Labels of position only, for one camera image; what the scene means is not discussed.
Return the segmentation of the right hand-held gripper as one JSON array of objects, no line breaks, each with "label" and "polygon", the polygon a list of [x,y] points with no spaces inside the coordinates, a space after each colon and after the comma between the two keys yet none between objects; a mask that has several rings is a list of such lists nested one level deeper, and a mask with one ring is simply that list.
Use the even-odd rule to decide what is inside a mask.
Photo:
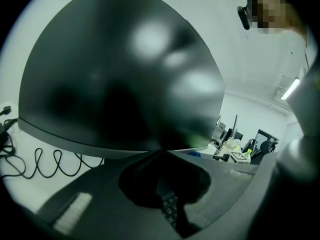
[{"label": "right hand-held gripper", "polygon": [[250,164],[251,159],[245,156],[241,152],[237,151],[227,151],[223,152],[222,155],[214,155],[213,159],[216,161],[224,161],[228,163],[237,163],[237,164]]}]

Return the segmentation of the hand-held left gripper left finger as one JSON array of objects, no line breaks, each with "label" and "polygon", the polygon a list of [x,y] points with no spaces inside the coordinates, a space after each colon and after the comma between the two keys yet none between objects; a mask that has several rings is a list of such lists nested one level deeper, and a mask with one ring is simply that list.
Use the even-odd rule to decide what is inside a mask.
[{"label": "hand-held left gripper left finger", "polygon": [[55,193],[37,214],[65,240],[179,240],[164,201],[185,164],[169,151],[107,159]]}]

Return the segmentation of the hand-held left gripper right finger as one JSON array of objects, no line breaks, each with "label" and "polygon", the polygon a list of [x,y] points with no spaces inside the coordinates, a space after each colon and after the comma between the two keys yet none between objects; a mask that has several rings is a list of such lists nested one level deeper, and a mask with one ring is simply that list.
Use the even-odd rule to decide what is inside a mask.
[{"label": "hand-held left gripper right finger", "polygon": [[207,229],[241,197],[256,174],[257,166],[206,160],[190,155],[161,152],[159,195],[178,197],[176,229],[165,219],[161,239],[187,238]]}]

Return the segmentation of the black keyboard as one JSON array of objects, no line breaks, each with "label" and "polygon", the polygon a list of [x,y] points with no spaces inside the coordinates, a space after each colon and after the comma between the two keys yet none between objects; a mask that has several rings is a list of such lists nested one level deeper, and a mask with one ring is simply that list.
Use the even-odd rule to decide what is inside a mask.
[{"label": "black keyboard", "polygon": [[165,220],[174,228],[177,227],[178,197],[173,193],[162,199],[162,214]]}]

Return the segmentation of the long ceiling light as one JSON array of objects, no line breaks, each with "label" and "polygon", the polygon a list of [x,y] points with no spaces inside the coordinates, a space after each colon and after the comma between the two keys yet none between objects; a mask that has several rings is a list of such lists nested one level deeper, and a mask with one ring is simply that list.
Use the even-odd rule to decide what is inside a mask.
[{"label": "long ceiling light", "polygon": [[300,79],[296,77],[287,91],[282,95],[281,100],[286,100],[295,91],[299,84]]}]

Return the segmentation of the black power brick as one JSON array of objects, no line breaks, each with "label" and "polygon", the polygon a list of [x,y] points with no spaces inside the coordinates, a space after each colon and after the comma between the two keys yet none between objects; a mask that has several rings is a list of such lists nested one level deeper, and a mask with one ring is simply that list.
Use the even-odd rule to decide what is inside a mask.
[{"label": "black power brick", "polygon": [[9,135],[7,133],[8,126],[4,123],[0,123],[0,146],[3,146],[9,140]]}]

